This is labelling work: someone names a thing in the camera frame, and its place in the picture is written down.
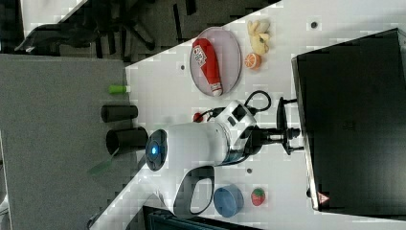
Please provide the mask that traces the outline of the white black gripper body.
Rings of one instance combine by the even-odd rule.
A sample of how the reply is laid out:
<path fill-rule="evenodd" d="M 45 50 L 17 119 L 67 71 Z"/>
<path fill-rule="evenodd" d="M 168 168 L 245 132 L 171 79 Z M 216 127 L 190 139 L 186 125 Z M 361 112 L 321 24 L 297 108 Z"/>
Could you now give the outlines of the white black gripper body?
<path fill-rule="evenodd" d="M 222 165 L 234 165 L 245 161 L 253 154 L 252 134 L 257 126 L 256 109 L 232 101 L 215 118 L 227 138 L 227 151 Z"/>

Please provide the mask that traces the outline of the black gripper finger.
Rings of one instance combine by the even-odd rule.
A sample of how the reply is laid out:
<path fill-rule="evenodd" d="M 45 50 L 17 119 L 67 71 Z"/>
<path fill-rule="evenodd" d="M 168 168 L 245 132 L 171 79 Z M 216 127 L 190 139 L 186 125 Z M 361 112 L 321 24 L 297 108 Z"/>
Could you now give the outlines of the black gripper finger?
<path fill-rule="evenodd" d="M 270 143 L 287 144 L 290 140 L 297 138 L 301 134 L 301 130 L 295 127 L 269 128 L 266 134 L 266 140 Z"/>

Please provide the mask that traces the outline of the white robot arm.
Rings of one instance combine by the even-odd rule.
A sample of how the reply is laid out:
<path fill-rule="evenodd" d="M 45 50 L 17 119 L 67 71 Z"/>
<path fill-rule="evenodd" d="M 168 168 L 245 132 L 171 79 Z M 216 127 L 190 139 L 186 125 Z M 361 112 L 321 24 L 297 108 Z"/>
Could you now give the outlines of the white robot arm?
<path fill-rule="evenodd" d="M 278 143 L 287 153 L 294 150 L 289 141 L 301 131 L 287 125 L 284 108 L 278 108 L 275 128 L 258 127 L 257 112 L 233 101 L 218 109 L 211 122 L 168 126 L 150 135 L 143 178 L 175 216 L 200 214 L 192 209 L 195 187 L 201 180 L 214 182 L 216 167 L 238 164 L 264 145 Z"/>

